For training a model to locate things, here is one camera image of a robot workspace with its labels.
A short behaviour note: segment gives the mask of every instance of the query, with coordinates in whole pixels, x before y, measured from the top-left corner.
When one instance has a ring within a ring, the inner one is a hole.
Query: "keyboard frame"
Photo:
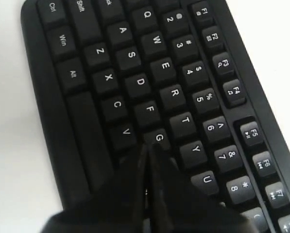
[[[34,85],[34,91],[38,104],[40,119],[44,130],[46,143],[53,167],[56,183],[61,196],[64,208],[70,207],[76,200],[86,198],[89,195],[89,189],[85,178],[84,169],[79,156],[76,139],[68,117],[63,94],[61,93],[57,74],[53,66],[50,50],[43,31],[42,23],[39,18],[36,2],[38,0],[27,0],[21,11],[21,22],[24,33],[25,45],[31,70],[31,77]],[[222,95],[218,91],[218,85],[213,82],[214,76],[209,68],[208,59],[203,48],[200,48],[200,54],[207,70],[213,88],[217,93],[221,104],[221,110],[230,127],[231,134],[238,146],[239,153],[244,154],[239,135],[235,130],[234,122],[247,116],[252,116],[259,124],[260,131],[263,132],[265,143],[270,154],[272,154],[277,172],[283,184],[286,185],[286,191],[290,198],[290,152],[282,136],[282,133],[275,120],[270,105],[263,92],[256,72],[253,68],[249,55],[245,49],[241,36],[237,30],[235,22],[229,11],[225,0],[207,0],[211,9],[214,11],[217,25],[220,27],[225,38],[226,50],[230,53],[236,68],[239,80],[242,82],[247,94],[247,103],[240,107],[228,109],[222,101]],[[182,8],[188,14],[187,5],[196,3],[198,0],[180,0]],[[190,26],[193,26],[191,17],[188,17]],[[200,40],[195,30],[192,30],[197,44]],[[66,157],[64,166],[58,166],[56,159]],[[72,173],[72,179],[69,177],[60,177],[62,170],[71,171],[77,167],[77,173]],[[251,169],[247,170],[252,184],[256,190],[256,182]],[[64,190],[62,187],[70,185],[73,189]],[[256,196],[261,198],[259,189],[256,190]]]

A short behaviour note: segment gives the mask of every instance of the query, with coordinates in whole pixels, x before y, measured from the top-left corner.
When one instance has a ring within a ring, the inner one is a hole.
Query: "white surface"
[[[26,60],[20,9],[0,0],[0,233],[35,233],[61,204]],[[290,149],[290,0],[227,0]]]

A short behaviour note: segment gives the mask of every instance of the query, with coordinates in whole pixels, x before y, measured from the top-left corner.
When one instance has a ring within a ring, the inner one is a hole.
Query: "keyboard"
[[[27,0],[21,20],[64,208],[156,142],[260,232],[290,232],[290,152],[225,0]]]

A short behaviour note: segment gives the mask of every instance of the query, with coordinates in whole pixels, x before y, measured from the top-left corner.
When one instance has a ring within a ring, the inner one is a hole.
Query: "space bar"
[[[91,94],[84,92],[67,102],[89,187],[94,192],[113,175],[110,154]]]

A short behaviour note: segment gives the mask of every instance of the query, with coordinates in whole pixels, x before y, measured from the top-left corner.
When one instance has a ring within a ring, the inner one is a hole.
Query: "computer keyboard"
[[[65,208],[156,142],[260,232],[290,232],[290,153],[225,0],[27,0],[22,26]]]

